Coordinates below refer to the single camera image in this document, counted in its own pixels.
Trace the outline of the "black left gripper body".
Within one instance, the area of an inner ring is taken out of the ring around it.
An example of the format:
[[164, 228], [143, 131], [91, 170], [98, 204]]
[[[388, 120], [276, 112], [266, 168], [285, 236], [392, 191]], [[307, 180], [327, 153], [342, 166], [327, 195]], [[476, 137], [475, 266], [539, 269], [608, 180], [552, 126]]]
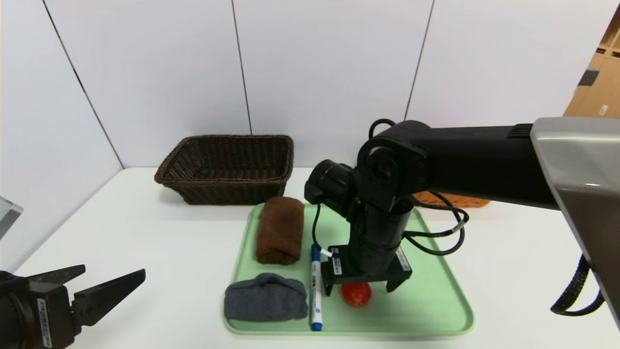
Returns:
[[64, 285], [30, 283], [1, 272], [0, 347], [64, 349], [75, 341]]

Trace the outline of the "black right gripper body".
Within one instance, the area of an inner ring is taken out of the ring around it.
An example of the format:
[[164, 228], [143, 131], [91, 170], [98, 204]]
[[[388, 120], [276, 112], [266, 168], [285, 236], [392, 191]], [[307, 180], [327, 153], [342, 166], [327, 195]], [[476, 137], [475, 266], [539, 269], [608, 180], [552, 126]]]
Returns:
[[411, 209], [385, 212], [359, 208], [352, 215], [346, 245], [332, 245], [321, 263], [323, 279], [334, 285], [409, 280], [412, 267], [401, 248]]

